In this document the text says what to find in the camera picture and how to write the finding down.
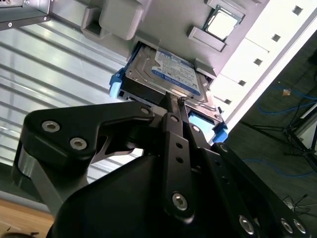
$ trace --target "blue plastic tab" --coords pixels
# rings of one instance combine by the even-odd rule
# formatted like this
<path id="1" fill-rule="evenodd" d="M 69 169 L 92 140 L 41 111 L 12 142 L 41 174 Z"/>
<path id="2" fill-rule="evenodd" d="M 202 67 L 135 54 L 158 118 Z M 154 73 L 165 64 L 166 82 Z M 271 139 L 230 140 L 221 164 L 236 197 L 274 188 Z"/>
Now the blue plastic tab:
<path id="1" fill-rule="evenodd" d="M 190 123 L 198 126 L 198 128 L 203 132 L 204 136 L 210 134 L 214 124 L 205 118 L 202 118 L 194 113 L 189 113 L 188 120 Z"/>
<path id="2" fill-rule="evenodd" d="M 120 92 L 122 79 L 124 76 L 125 68 L 120 69 L 117 73 L 111 76 L 109 96 L 117 98 Z"/>
<path id="3" fill-rule="evenodd" d="M 228 127 L 224 122 L 215 126 L 213 130 L 215 134 L 213 143 L 224 142 L 228 138 Z"/>
<path id="4" fill-rule="evenodd" d="M 190 113 L 188 119 L 190 123 L 198 126 L 205 136 L 210 134 L 211 130 L 214 131 L 214 137 L 209 141 L 209 144 L 224 142 L 228 138 L 228 127 L 224 122 L 215 126 L 211 121 L 200 117 L 195 113 Z"/>

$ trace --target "black metal bracket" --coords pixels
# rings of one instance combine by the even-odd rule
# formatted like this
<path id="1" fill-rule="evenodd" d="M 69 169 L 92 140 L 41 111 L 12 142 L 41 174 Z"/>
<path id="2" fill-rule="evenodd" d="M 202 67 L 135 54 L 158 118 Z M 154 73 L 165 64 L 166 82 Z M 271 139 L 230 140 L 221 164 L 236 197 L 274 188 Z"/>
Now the black metal bracket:
<path id="1" fill-rule="evenodd" d="M 87 184 L 92 161 L 143 156 Z M 303 237 L 302 221 L 224 144 L 211 147 L 181 99 L 42 110 L 14 163 L 48 205 L 55 237 Z"/>

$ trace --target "blue label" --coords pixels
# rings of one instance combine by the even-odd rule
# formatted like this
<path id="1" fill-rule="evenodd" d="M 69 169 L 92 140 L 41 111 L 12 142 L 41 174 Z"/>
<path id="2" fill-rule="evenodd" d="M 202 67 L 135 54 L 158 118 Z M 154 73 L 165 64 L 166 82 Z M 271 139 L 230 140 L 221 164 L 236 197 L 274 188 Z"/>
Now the blue label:
<path id="1" fill-rule="evenodd" d="M 177 61 L 179 63 L 182 63 L 182 64 L 186 65 L 187 67 L 194 68 L 194 66 L 191 63 L 186 62 L 186 61 L 184 61 L 184 60 L 172 55 L 169 52 L 160 51 L 160 53 L 164 54 L 166 57 L 170 58 L 171 60 L 175 60 L 175 61 Z"/>
<path id="2" fill-rule="evenodd" d="M 152 69 L 152 73 L 154 75 L 156 75 L 156 76 L 158 76 L 158 77 L 170 82 L 170 83 L 173 83 L 173 84 L 175 84 L 175 85 L 177 85 L 177 86 L 179 86 L 179 87 L 181 87 L 181 88 L 183 88 L 183 89 L 185 89 L 185 90 L 197 95 L 197 96 L 200 96 L 200 93 L 198 91 L 196 91 L 195 89 L 193 89 L 191 87 L 188 87 L 187 85 L 185 85 L 185 84 L 183 84 L 183 83 L 181 83 L 179 81 L 176 81 L 175 79 L 172 79 L 172 78 L 166 76 L 165 74 L 163 74 L 161 72 L 158 72 L 158 71 Z"/>

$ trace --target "blue cable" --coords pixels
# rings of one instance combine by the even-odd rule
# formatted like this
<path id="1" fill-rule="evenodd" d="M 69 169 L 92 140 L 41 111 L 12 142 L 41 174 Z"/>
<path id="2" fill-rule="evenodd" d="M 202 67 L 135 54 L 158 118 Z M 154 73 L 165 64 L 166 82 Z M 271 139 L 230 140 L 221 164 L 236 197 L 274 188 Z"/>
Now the blue cable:
<path id="1" fill-rule="evenodd" d="M 308 107 L 308 106 L 310 106 L 312 104 L 316 104 L 316 103 L 317 103 L 317 101 L 314 101 L 312 103 L 303 104 L 300 106 L 300 108 Z M 276 114 L 287 113 L 287 112 L 290 112 L 292 110 L 296 110 L 298 108 L 298 107 L 293 107 L 293 108 L 288 108 L 288 109 L 277 111 L 277 112 L 267 112 L 267 111 L 264 111 L 262 108 L 260 108 L 258 101 L 257 101 L 257 107 L 261 113 L 267 114 L 267 115 L 276 115 Z"/>
<path id="2" fill-rule="evenodd" d="M 272 169 L 275 170 L 275 172 L 278 174 L 278 175 L 282 175 L 282 176 L 285 176 L 285 177 L 289 177 L 289 178 L 305 178 L 309 175 L 312 175 L 314 174 L 314 172 L 308 172 L 306 174 L 301 174 L 301 175 L 288 175 L 288 174 L 285 174 L 282 170 L 278 169 L 275 165 L 267 162 L 267 161 L 264 161 L 264 160 L 254 160 L 254 159 L 245 159 L 245 160 L 242 160 L 243 162 L 256 162 L 256 163 L 262 163 L 262 164 L 265 164 L 267 166 L 270 166 Z"/>

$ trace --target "white panel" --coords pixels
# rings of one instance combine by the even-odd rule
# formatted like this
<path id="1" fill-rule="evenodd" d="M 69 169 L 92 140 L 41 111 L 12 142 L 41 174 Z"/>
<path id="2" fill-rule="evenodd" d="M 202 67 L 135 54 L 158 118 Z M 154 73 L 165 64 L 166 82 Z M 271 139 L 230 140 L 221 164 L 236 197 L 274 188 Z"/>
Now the white panel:
<path id="1" fill-rule="evenodd" d="M 215 97 L 225 101 L 226 99 L 230 101 L 239 100 L 245 93 L 245 88 L 238 84 L 237 82 L 223 76 L 220 74 L 217 77 L 210 89 L 213 91 Z"/>
<path id="2" fill-rule="evenodd" d="M 255 80 L 255 75 L 259 69 L 254 61 L 257 59 L 265 61 L 267 57 L 267 50 L 248 39 L 244 39 L 221 71 L 221 74 L 236 82 L 241 80 L 251 82 Z"/>

